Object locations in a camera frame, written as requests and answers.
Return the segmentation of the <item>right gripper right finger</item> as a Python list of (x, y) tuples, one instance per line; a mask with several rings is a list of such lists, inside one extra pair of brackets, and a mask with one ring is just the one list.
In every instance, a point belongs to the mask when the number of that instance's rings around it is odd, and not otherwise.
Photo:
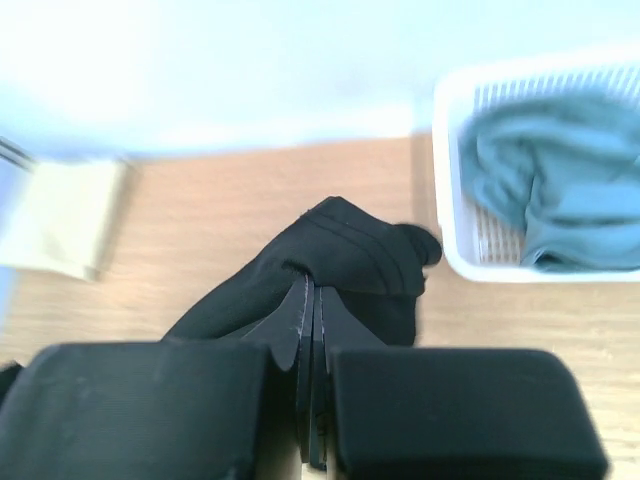
[(327, 432), (331, 409), (330, 357), (333, 350), (385, 345), (344, 305), (333, 287), (314, 289), (308, 464), (327, 468)]

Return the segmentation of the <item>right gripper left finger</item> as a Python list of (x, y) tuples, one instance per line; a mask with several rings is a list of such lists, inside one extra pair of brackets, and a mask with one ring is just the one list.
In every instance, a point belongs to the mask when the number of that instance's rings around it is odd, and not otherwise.
[(241, 336), (244, 341), (269, 349), (273, 371), (280, 382), (278, 391), (271, 398), (286, 406), (300, 459), (304, 463), (308, 462), (309, 446), (314, 289), (314, 282), (309, 276), (297, 278), (279, 306)]

